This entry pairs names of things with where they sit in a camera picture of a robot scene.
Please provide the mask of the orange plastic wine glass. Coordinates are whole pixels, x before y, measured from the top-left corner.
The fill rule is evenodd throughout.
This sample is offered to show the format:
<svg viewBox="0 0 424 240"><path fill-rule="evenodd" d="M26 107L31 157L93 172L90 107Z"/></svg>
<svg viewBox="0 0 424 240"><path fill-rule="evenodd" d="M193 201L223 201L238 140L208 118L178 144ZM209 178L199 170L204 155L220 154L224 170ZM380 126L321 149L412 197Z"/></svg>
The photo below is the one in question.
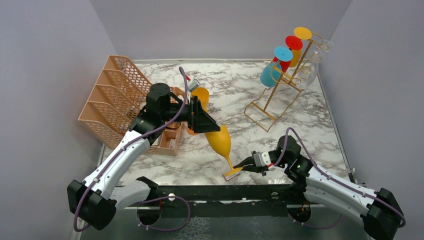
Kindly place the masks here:
<svg viewBox="0 0 424 240"><path fill-rule="evenodd" d="M195 133L193 130L189 129L188 127L186 128L186 132L191 135L191 136L196 136L197 133Z"/></svg>

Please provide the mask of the yellow plastic wine glass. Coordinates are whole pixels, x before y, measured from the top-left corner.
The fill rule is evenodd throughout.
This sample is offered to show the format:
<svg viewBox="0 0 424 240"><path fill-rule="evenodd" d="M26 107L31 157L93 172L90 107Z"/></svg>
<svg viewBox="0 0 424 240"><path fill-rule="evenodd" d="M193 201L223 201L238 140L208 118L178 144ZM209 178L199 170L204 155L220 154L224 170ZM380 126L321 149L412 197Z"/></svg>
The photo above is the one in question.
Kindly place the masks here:
<svg viewBox="0 0 424 240"><path fill-rule="evenodd" d="M197 87L191 92L191 96L197 96L197 99L200 100L202 109L208 112L207 106L209 104L210 93L206 88Z"/></svg>

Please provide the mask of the red white staples box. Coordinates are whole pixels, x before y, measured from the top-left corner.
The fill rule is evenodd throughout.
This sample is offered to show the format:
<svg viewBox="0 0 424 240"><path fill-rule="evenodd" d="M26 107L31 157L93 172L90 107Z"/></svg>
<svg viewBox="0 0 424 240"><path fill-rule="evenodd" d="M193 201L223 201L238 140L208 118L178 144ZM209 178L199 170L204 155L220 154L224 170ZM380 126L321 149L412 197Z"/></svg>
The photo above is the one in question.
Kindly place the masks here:
<svg viewBox="0 0 424 240"><path fill-rule="evenodd" d="M229 170L229 171L227 171L227 172L225 172L225 173L222 174L223 175L223 178L226 181L230 181L231 179L233 179L237 175L239 175L241 170L242 170L242 167L231 169L231 170Z"/></svg>

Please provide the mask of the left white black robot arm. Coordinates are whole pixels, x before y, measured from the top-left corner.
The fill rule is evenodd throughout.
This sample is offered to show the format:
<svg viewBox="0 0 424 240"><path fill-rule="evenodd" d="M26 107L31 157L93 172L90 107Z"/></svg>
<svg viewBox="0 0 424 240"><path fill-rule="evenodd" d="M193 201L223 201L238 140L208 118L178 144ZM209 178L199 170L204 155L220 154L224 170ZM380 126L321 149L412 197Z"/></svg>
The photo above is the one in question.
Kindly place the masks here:
<svg viewBox="0 0 424 240"><path fill-rule="evenodd" d="M203 110L200 100L196 96L190 100L187 98L184 93L183 99L179 99L165 83L153 84L146 95L145 106L106 161L83 181L69 183L66 191L76 232L87 227L104 229L119 208L136 202L147 206L155 203L157 191L147 181L136 180L122 190L115 187L133 162L151 147L169 124L186 122L198 134L220 131L217 122ZM87 226L78 228L78 219L84 220Z"/></svg>

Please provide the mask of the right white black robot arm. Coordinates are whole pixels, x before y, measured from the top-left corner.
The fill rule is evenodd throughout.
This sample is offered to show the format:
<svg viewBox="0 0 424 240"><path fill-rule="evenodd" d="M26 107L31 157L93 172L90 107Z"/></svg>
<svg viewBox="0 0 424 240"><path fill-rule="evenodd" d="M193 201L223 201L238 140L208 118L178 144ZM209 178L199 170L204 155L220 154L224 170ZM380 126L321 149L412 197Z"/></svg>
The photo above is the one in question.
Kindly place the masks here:
<svg viewBox="0 0 424 240"><path fill-rule="evenodd" d="M392 240L405 225L405 216L393 193L373 190L330 173L301 154L302 147L291 135L279 138L271 151L253 151L235 168L260 173L280 167L292 180L289 199L323 205L363 227L375 240Z"/></svg>

